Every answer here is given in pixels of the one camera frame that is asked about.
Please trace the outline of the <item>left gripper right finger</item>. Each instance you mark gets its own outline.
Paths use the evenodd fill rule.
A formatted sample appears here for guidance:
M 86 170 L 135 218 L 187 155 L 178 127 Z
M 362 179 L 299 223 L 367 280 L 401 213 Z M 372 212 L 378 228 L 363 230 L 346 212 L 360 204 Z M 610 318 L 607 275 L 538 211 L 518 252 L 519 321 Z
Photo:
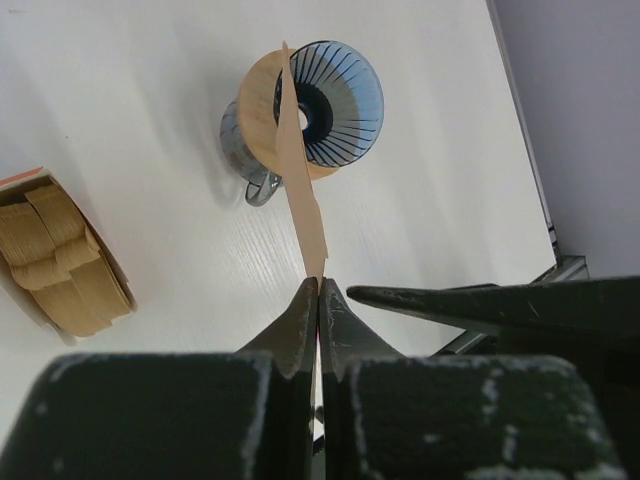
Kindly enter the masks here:
M 365 358 L 404 358 L 348 306 L 335 280 L 325 278 L 319 296 L 319 342 L 323 378 L 340 382 L 347 366 Z

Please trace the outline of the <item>single brown coffee filter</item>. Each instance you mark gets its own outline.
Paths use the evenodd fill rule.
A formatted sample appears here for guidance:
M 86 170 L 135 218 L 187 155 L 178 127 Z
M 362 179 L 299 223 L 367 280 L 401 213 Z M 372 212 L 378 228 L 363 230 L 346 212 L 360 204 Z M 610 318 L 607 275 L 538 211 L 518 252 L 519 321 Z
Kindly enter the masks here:
M 286 43 L 282 44 L 281 61 L 282 87 L 276 152 L 305 274 L 321 283 L 328 258 L 327 246 L 320 208 L 308 170 L 290 52 Z

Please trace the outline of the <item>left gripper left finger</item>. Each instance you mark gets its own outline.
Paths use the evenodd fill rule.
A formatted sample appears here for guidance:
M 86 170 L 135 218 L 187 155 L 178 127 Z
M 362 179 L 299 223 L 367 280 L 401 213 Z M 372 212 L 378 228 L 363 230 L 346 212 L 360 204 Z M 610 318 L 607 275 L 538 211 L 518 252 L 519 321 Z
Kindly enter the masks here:
M 304 279 L 285 310 L 234 356 L 251 360 L 270 381 L 312 383 L 318 294 L 317 279 Z

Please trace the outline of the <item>blue glass dripper cone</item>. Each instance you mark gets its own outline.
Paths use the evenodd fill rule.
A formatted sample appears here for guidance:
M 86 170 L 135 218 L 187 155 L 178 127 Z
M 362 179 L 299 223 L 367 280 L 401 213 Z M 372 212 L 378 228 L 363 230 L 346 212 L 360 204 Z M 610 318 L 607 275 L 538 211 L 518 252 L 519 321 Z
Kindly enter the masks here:
M 340 168 L 362 158 L 384 121 L 380 80 L 364 55 L 334 40 L 309 43 L 289 57 L 307 161 Z

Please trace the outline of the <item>wooden dripper ring holder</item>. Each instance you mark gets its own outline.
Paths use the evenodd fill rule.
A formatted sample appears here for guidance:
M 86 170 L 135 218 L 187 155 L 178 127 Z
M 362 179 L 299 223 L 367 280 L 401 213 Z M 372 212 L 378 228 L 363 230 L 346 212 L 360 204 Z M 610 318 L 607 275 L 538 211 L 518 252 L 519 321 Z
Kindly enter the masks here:
M 237 96 L 237 120 L 242 137 L 257 161 L 275 174 L 281 174 L 281 166 L 273 103 L 281 69 L 280 49 L 264 55 L 243 78 Z

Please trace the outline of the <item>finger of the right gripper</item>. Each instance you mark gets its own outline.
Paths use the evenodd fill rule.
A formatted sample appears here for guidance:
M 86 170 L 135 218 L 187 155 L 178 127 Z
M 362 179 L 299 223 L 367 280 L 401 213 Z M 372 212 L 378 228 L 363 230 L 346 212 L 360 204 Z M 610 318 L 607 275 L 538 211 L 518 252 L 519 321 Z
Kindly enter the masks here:
M 498 336 L 542 334 L 639 352 L 639 278 L 449 288 L 351 286 L 347 296 L 376 309 Z

